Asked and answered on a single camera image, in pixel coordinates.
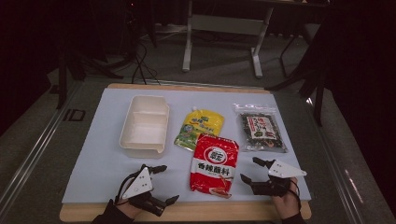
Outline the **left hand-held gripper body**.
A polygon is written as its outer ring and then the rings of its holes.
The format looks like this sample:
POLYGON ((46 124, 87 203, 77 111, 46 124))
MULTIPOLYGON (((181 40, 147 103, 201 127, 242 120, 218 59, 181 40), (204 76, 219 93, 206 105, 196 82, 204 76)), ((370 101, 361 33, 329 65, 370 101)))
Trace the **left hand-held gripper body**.
POLYGON ((151 182, 149 167, 143 164, 139 171, 128 175, 120 186, 120 197, 144 211, 160 217, 163 213, 163 202, 154 198, 151 192, 154 187, 151 182))

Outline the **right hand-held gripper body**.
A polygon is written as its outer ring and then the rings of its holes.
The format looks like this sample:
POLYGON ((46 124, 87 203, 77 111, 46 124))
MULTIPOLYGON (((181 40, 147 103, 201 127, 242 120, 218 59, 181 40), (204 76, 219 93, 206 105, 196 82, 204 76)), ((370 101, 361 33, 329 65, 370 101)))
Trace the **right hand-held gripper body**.
POLYGON ((297 176, 306 176, 307 172, 291 166, 283 161, 273 160, 274 164, 268 169, 269 179, 257 182, 257 187, 252 188, 255 195, 284 196, 290 188, 290 179, 297 176))

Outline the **clear bag of dark spice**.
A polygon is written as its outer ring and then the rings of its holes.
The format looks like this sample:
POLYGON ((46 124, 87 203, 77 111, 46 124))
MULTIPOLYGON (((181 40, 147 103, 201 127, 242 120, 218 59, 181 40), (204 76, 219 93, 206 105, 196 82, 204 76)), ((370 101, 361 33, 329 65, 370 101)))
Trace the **clear bag of dark spice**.
POLYGON ((276 122, 276 108, 268 105, 234 104, 233 110, 240 123, 245 151, 288 152, 276 122))

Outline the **red seasoning packet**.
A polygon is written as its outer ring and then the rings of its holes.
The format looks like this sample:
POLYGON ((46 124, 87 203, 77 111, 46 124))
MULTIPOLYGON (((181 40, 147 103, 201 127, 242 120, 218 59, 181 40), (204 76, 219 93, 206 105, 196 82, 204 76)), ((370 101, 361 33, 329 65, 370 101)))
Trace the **red seasoning packet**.
POLYGON ((234 140, 200 134, 191 161, 191 190, 229 199, 238 152, 234 140))

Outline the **white plastic storage box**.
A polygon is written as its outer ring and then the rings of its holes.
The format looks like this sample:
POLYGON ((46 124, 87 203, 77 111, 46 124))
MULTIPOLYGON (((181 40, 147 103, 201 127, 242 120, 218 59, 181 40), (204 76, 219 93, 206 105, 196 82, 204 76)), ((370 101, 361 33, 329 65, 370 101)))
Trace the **white plastic storage box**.
POLYGON ((128 157, 159 159, 164 152, 170 108, 162 96, 136 95, 120 134, 128 157))

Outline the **yellow spouted sauce pouch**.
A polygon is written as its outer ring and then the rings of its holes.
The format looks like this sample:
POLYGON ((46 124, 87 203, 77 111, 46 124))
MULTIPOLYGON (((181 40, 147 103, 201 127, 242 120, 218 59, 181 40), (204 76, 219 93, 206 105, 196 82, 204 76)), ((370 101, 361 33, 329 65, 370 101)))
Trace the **yellow spouted sauce pouch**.
POLYGON ((201 133, 219 135, 224 117, 207 109, 195 109, 184 119, 174 144, 194 151, 201 133))

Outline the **person's left hand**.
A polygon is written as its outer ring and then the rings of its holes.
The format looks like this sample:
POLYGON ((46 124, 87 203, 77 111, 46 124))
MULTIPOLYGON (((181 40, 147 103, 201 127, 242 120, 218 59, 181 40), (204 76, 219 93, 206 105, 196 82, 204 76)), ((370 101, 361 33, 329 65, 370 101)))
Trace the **person's left hand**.
POLYGON ((138 217, 143 210, 137 208, 129 203, 128 200, 120 200, 116 203, 116 207, 128 218, 135 219, 138 217))

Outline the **person's right hand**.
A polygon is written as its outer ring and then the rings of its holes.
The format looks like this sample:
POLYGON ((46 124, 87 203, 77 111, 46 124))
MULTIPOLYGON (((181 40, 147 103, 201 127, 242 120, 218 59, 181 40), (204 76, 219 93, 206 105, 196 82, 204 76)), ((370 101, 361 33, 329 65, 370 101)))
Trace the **person's right hand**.
POLYGON ((276 211, 281 219, 292 217, 300 213, 300 199, 297 193, 297 183, 297 178, 292 177, 290 179, 290 188, 287 193, 282 197, 272 197, 276 211))

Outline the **light blue table mat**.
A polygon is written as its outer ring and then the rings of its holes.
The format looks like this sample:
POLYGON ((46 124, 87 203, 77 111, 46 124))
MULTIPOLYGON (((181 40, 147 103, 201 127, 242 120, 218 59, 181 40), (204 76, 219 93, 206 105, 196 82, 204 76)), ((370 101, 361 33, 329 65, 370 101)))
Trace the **light blue table mat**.
POLYGON ((105 89, 63 202, 105 203, 117 195, 122 180, 143 164, 167 166, 165 172, 152 177, 153 195, 157 198, 163 200, 177 195, 180 202, 220 202, 220 197, 190 189, 192 152, 175 146, 174 140, 185 116, 197 107, 220 113, 225 118, 220 135, 241 143, 241 128, 233 110, 235 104, 275 107, 276 100, 265 93, 105 89), (123 123, 136 95, 162 96, 170 107, 166 145, 159 159, 130 158, 120 146, 123 123))

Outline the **black metal stand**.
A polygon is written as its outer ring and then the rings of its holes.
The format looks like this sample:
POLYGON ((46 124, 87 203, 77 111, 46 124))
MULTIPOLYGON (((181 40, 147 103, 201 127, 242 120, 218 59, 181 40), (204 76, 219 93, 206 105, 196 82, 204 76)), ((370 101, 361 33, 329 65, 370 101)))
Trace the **black metal stand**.
POLYGON ((93 68, 100 75, 110 78, 120 78, 120 76, 110 72, 101 64, 95 62, 93 59, 75 49, 59 49, 58 59, 58 89, 56 91, 59 96, 57 105, 58 109, 65 104, 67 99, 67 72, 70 72, 74 80, 84 80, 86 77, 86 73, 83 68, 84 63, 93 68))

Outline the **metal floor rail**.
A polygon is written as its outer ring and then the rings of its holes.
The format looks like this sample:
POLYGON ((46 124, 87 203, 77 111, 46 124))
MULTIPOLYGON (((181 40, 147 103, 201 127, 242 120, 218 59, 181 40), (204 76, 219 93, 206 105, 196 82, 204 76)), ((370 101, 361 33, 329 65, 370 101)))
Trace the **metal floor rail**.
POLYGON ((30 149, 20 167, 12 176, 5 190, 0 194, 0 220, 7 215, 8 210, 18 197, 25 182, 35 169, 37 162, 45 151, 51 137, 54 135, 61 119, 65 115, 66 108, 69 106, 72 98, 82 85, 81 81, 73 83, 70 90, 66 92, 66 100, 63 105, 56 109, 50 118, 46 128, 35 141, 34 146, 30 149))
POLYGON ((332 153, 332 148, 329 145, 326 134, 323 132, 322 128, 317 125, 315 119, 313 119, 313 122, 317 126, 317 132, 320 137, 321 144, 323 145, 325 161, 327 162, 327 166, 335 188, 346 211, 349 224, 365 224, 358 204, 355 202, 351 190, 344 179, 344 173, 339 168, 338 163, 332 153))

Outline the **black chair frame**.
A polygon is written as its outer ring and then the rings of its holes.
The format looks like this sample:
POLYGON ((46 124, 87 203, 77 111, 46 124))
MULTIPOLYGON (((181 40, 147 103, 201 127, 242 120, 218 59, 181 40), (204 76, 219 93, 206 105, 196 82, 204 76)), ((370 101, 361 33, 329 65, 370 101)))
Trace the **black chair frame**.
POLYGON ((283 62, 283 55, 295 38, 296 35, 292 38, 292 40, 289 41, 288 45, 283 49, 283 51, 279 56, 279 62, 282 68, 282 73, 287 79, 274 86, 265 87, 265 89, 268 91, 279 91, 291 84, 294 84, 304 79, 304 84, 299 89, 299 94, 302 98, 307 100, 313 92, 316 93, 313 116, 317 124, 321 126, 321 107, 322 107, 324 81, 325 81, 326 73, 324 71, 320 71, 316 68, 313 68, 311 64, 307 61, 310 52, 310 49, 307 49, 303 58, 296 66, 296 68, 289 75, 286 74, 286 70, 283 62))

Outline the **white metal desk frame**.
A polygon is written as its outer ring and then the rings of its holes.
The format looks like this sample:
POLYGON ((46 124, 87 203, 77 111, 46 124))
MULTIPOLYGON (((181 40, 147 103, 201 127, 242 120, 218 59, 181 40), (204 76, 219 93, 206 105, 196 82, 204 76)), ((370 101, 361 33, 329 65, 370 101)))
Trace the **white metal desk frame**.
POLYGON ((256 78, 262 78, 263 73, 259 53, 262 47, 263 39, 266 35, 267 28, 270 24, 274 8, 268 7, 266 9, 266 12, 264 13, 263 20, 258 21, 250 19, 193 14, 192 5, 192 0, 188 0, 187 37, 182 71, 189 72, 191 70, 191 36, 193 30, 199 30, 257 36, 258 42, 254 48, 250 49, 250 57, 253 63, 253 69, 256 78))

